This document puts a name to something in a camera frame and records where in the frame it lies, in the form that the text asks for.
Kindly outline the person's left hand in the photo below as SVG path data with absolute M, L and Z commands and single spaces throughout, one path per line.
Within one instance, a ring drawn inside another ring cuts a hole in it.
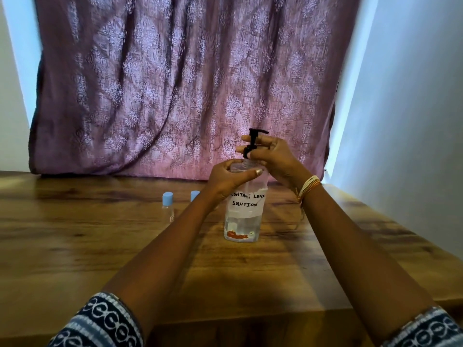
M 205 188 L 200 196 L 205 197 L 204 205 L 208 212 L 211 212 L 219 203 L 225 200 L 233 191 L 242 185 L 235 185 L 231 180 L 230 167 L 236 163 L 242 163 L 243 159 L 230 159 L 215 165 Z

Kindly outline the person's right hand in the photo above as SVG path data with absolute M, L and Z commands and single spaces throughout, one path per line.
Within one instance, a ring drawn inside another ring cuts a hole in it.
M 281 138 L 276 148 L 274 159 L 251 159 L 264 165 L 269 174 L 293 192 L 299 192 L 304 183 L 312 176 L 311 172 L 292 153 L 288 143 Z M 245 146 L 236 147 L 236 152 L 243 154 Z

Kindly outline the black pump dispenser head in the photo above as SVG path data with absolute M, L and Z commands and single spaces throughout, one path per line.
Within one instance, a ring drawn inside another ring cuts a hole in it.
M 250 128 L 249 129 L 250 142 L 248 143 L 248 145 L 246 145 L 244 147 L 244 150 L 243 150 L 244 159 L 249 159 L 248 154 L 251 151 L 258 148 L 258 146 L 256 145 L 256 141 L 257 141 L 257 138 L 258 138 L 260 133 L 269 134 L 268 131 L 263 130 L 263 129 L 257 129 L 257 128 Z

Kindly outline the clear bottle with white label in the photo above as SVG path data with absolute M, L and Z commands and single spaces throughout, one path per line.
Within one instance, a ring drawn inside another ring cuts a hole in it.
M 250 169 L 261 169 L 263 172 L 257 178 L 239 186 L 228 197 L 224 226 L 226 240 L 240 243 L 252 243 L 258 240 L 268 191 L 269 173 L 263 165 L 248 159 L 230 166 L 230 172 L 235 174 Z

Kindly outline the person's left forearm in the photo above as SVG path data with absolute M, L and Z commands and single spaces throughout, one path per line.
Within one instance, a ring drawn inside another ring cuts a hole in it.
M 207 216 L 227 196 L 203 190 L 103 287 L 130 309 L 145 342 L 176 284 Z

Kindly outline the person's right forearm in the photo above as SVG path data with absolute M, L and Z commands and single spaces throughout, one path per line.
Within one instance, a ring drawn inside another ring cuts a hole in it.
M 315 176 L 304 183 L 298 200 L 333 273 L 376 346 L 416 316 L 437 307 L 430 294 L 357 226 Z

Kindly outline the purple patterned curtain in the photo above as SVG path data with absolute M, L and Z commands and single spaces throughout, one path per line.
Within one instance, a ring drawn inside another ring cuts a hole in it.
M 206 180 L 249 128 L 323 177 L 360 0 L 34 0 L 38 175 Z

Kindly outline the blue white patterned left sleeve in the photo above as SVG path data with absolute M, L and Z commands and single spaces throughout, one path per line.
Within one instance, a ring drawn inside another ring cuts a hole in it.
M 46 347 L 144 347 L 142 328 L 114 294 L 99 292 Z

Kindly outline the blue white patterned sleeve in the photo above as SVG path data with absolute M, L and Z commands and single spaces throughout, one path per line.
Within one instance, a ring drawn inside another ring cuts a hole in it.
M 433 307 L 404 325 L 381 347 L 463 347 L 463 329 L 441 307 Z
M 144 347 L 142 328 L 114 294 L 99 292 L 46 347 Z

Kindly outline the blue white patterned right sleeve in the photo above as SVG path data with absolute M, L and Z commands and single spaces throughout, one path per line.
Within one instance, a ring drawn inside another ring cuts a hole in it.
M 381 347 L 463 347 L 463 329 L 441 307 L 433 307 L 404 325 Z

